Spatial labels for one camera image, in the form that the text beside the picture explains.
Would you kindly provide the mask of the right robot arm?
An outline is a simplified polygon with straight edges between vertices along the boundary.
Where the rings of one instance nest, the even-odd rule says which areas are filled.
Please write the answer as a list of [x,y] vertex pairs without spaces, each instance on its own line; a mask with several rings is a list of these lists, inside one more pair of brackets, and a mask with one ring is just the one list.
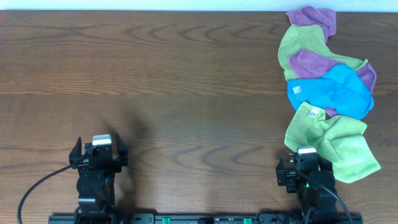
[[333,165],[316,152],[293,152],[292,167],[280,160],[275,167],[277,183],[295,194],[302,208],[297,223],[332,223],[336,216],[336,189]]

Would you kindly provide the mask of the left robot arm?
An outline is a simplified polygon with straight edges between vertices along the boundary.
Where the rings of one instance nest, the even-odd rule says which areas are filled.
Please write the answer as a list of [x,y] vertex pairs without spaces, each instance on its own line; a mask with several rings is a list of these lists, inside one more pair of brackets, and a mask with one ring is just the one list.
[[76,183],[80,211],[75,223],[119,223],[123,214],[116,208],[114,179],[128,165],[128,147],[118,134],[93,136],[82,144],[78,138],[69,162],[79,174]]

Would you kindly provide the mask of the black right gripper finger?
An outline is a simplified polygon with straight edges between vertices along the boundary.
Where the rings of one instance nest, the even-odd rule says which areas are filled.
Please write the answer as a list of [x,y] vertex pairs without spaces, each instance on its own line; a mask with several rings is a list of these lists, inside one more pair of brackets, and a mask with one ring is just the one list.
[[320,170],[325,170],[325,171],[333,170],[332,162],[330,162],[328,159],[325,159],[321,155],[318,155],[318,165],[319,165]]
[[276,171],[278,186],[284,186],[286,184],[285,180],[286,169],[284,167],[284,162],[282,159],[280,159],[279,163],[275,167],[275,171]]

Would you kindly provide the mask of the light green microfiber cloth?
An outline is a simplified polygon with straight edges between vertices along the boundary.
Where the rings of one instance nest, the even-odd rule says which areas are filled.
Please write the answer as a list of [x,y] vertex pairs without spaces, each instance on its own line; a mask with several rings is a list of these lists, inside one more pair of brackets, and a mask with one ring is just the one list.
[[367,124],[342,115],[326,119],[325,110],[302,103],[285,134],[284,144],[294,152],[313,146],[333,164],[336,180],[352,183],[381,169],[363,134]]

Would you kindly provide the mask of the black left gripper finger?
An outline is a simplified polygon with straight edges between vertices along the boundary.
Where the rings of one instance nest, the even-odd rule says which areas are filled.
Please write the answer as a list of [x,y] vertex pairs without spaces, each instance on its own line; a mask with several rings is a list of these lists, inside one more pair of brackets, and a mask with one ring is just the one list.
[[76,167],[81,163],[82,160],[82,153],[81,153],[81,137],[78,137],[76,144],[74,145],[73,149],[69,154],[69,162],[71,168],[76,169]]
[[128,165],[128,147],[123,143],[118,133],[116,133],[116,145],[121,165],[122,166]]

